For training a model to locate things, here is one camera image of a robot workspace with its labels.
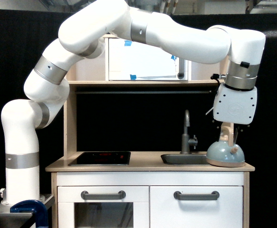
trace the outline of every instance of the black curtain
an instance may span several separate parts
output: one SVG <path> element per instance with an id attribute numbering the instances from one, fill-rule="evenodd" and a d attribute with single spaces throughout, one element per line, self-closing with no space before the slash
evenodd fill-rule
<path id="1" fill-rule="evenodd" d="M 69 16 L 68 13 L 0 10 L 0 113 L 8 101 L 26 99 L 23 93 L 26 77 L 45 47 L 57 38 L 59 25 Z M 174 16 L 173 19 L 198 29 L 221 24 L 266 34 L 256 84 L 256 115 L 250 127 L 241 126 L 244 131 L 238 137 L 238 144 L 246 162 L 256 167 L 250 175 L 250 226 L 277 226 L 277 14 Z M 78 95 L 78 110 L 81 110 L 78 149 L 179 151 L 184 110 L 189 109 L 190 134 L 196 134 L 199 139 L 197 149 L 206 150 L 217 139 L 216 127 L 220 125 L 212 122 L 211 115 L 204 116 L 212 99 L 210 94 Z M 63 156 L 63 113 L 60 111 L 53 123 L 37 134 L 40 191 L 49 193 L 50 173 L 44 169 Z M 5 187 L 5 152 L 0 122 L 2 187 Z"/>

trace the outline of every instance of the gray faucet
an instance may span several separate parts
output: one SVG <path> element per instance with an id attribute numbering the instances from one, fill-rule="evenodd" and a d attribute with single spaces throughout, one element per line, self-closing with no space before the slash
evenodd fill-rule
<path id="1" fill-rule="evenodd" d="M 181 154 L 191 154 L 190 146 L 197 146 L 197 138 L 194 136 L 192 139 L 188 135 L 188 127 L 190 127 L 189 111 L 185 111 L 184 118 L 184 134 L 181 135 Z"/>

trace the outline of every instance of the drawer handle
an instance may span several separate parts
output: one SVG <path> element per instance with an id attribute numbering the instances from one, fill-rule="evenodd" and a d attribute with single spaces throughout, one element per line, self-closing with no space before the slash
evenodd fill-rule
<path id="1" fill-rule="evenodd" d="M 173 196 L 176 200 L 217 200 L 220 194 L 217 191 L 213 191 L 211 194 L 182 194 L 176 191 Z"/>
<path id="2" fill-rule="evenodd" d="M 83 200 L 122 200 L 125 198 L 125 192 L 119 191 L 117 194 L 89 194 L 87 191 L 81 193 Z"/>

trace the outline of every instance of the kettle handle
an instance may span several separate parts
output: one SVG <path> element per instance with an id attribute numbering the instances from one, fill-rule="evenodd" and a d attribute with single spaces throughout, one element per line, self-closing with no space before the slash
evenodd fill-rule
<path id="1" fill-rule="evenodd" d="M 222 126 L 221 132 L 224 134 L 224 131 L 227 131 L 227 136 L 228 136 L 228 146 L 233 146 L 233 129 L 228 126 Z"/>

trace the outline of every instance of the kettle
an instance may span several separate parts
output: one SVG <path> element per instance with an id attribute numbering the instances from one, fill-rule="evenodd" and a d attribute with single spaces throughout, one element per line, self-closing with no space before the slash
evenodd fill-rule
<path id="1" fill-rule="evenodd" d="M 233 139 L 233 123 L 223 123 L 220 139 L 214 142 L 207 150 L 206 161 L 221 167 L 242 167 L 245 165 L 245 156 L 239 145 Z"/>

